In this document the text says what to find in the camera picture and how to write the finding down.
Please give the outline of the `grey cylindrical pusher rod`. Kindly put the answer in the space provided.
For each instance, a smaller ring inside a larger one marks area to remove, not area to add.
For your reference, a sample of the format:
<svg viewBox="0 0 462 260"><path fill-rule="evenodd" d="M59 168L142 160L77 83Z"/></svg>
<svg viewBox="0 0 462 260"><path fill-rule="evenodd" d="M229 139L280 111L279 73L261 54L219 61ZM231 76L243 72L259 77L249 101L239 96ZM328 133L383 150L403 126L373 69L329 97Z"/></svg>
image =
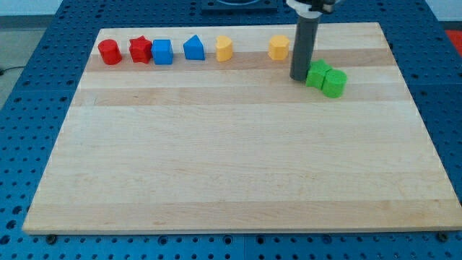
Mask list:
<svg viewBox="0 0 462 260"><path fill-rule="evenodd" d="M289 73L293 80L299 82L306 80L310 70L319 20L319 18L298 17Z"/></svg>

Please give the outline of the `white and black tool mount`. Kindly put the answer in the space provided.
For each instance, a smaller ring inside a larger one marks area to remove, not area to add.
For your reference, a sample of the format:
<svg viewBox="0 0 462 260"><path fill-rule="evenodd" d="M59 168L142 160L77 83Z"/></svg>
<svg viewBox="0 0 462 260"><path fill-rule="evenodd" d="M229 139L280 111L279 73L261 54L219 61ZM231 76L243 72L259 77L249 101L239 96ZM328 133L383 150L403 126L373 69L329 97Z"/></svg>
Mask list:
<svg viewBox="0 0 462 260"><path fill-rule="evenodd" d="M286 0L286 4L303 18L319 18L322 14L331 14L340 3L341 0Z"/></svg>

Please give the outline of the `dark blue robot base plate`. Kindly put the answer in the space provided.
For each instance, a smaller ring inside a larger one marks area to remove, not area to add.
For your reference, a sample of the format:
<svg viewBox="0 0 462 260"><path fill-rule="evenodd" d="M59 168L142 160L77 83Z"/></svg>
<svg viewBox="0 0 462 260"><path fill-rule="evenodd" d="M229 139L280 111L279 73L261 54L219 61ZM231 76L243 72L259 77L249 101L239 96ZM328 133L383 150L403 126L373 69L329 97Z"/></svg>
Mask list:
<svg viewBox="0 0 462 260"><path fill-rule="evenodd" d="M278 0L201 0L202 13L276 11Z"/></svg>

